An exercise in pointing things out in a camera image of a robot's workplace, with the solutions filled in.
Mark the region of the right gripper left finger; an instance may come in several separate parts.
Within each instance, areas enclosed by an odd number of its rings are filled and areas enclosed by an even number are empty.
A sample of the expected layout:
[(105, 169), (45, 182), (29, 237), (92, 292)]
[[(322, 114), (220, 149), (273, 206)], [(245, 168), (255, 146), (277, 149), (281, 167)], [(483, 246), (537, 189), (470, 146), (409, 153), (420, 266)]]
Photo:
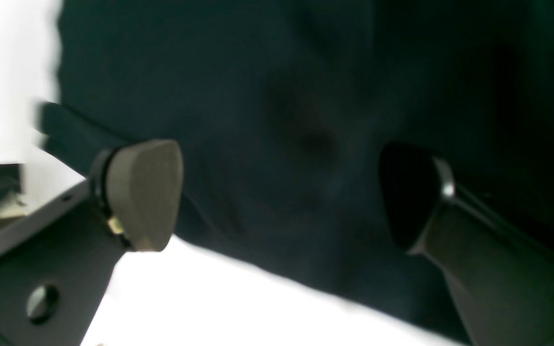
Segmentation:
[(1, 230), (0, 346), (79, 346), (121, 257), (166, 248), (182, 186), (179, 144), (148, 140)]

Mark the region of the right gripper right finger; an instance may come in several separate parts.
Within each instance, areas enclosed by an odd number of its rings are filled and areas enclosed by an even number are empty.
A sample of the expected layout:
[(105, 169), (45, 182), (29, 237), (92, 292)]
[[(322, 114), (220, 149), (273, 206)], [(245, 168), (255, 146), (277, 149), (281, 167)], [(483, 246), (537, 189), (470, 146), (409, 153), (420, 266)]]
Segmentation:
[(475, 346), (554, 346), (554, 250), (424, 149), (388, 144), (379, 180), (394, 243), (440, 269)]

